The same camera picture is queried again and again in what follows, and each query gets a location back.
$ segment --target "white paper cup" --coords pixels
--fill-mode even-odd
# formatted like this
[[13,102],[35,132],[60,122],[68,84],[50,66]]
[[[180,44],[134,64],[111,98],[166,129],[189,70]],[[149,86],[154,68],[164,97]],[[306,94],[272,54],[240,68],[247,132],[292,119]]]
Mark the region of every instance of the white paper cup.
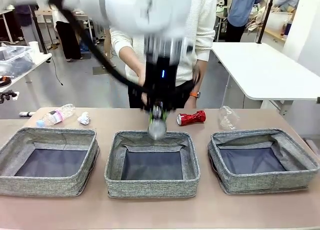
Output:
[[40,54],[39,43],[38,41],[29,42],[29,46],[33,49],[34,54]]

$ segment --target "water bottle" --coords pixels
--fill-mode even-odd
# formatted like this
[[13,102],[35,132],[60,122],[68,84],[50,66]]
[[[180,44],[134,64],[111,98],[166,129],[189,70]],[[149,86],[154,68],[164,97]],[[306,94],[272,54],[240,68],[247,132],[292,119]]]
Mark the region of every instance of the water bottle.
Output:
[[49,113],[46,113],[43,118],[36,122],[38,127],[53,126],[59,122],[64,121],[68,117],[71,117],[76,111],[73,104],[66,104],[60,108],[55,109]]

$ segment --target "gray fabric basket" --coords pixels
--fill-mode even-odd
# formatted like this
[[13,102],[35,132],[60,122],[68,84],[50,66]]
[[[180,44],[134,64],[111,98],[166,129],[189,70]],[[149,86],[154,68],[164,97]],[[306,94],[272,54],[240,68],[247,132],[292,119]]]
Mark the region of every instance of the gray fabric basket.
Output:
[[[257,151],[264,151],[264,149],[270,149],[271,153],[269,156],[262,155],[258,165],[262,165],[262,169],[268,169],[271,168],[271,161],[278,161],[283,171],[260,172],[262,170],[258,169],[256,164],[255,168],[258,170],[254,170],[257,173],[232,173],[235,168],[248,169],[251,167],[250,163],[249,166],[246,166],[243,162],[237,162],[246,158],[241,158],[243,156],[234,157],[233,153],[243,154],[245,151],[257,153]],[[219,183],[227,194],[273,193],[306,189],[320,168],[315,159],[280,129],[215,133],[211,136],[208,151]],[[234,165],[238,163],[239,167],[234,167],[233,163],[230,164],[232,161],[235,163]]]
[[110,197],[181,198],[195,196],[200,169],[187,133],[168,132],[154,141],[144,131],[121,131],[114,136],[104,177]]
[[0,194],[77,196],[99,151],[92,130],[22,128],[0,150]]

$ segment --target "black pants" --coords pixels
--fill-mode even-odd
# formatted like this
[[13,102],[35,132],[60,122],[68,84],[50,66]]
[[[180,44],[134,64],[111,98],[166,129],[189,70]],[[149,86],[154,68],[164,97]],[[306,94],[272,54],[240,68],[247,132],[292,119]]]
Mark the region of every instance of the black pants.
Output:
[[81,58],[80,47],[71,25],[69,23],[57,21],[56,30],[58,31],[61,39],[65,58],[79,60]]
[[233,26],[228,21],[226,26],[225,42],[240,42],[242,35],[244,34],[246,26]]
[[[182,85],[177,86],[177,90],[181,89],[187,84],[190,84],[191,81],[184,82]],[[134,89],[128,88],[129,95],[129,104],[130,108],[140,108],[142,109],[145,105],[141,100],[141,93],[137,93]],[[189,99],[190,91],[184,91],[181,95],[172,98],[171,102],[173,103],[173,107],[176,109],[181,109],[185,107],[187,100]]]

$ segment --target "black metal pole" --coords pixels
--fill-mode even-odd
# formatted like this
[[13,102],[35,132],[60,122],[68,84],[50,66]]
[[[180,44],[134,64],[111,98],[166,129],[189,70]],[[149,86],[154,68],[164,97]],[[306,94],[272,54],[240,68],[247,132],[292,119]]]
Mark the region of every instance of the black metal pole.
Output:
[[48,52],[47,52],[47,48],[46,48],[46,45],[45,45],[45,41],[44,41],[44,38],[42,37],[41,30],[40,30],[40,27],[39,27],[39,24],[38,24],[38,19],[36,17],[36,14],[35,14],[35,11],[33,9],[33,6],[31,6],[30,9],[31,9],[31,12],[32,12],[32,18],[33,18],[33,21],[34,21],[34,24],[35,24],[36,31],[37,31],[38,36],[39,36],[39,40],[40,40],[40,44],[41,44],[43,53],[47,54]]
[[258,42],[257,42],[258,44],[261,44],[262,37],[264,36],[266,25],[267,25],[267,21],[268,21],[268,18],[269,18],[269,15],[270,15],[270,11],[271,11],[271,8],[272,8],[272,5],[273,5],[273,1],[274,0],[270,0],[270,2],[268,4],[268,9],[266,10],[265,19],[264,19],[264,22],[263,22],[263,25],[262,25],[262,29],[261,29],[261,33],[259,35],[259,39],[258,39]]

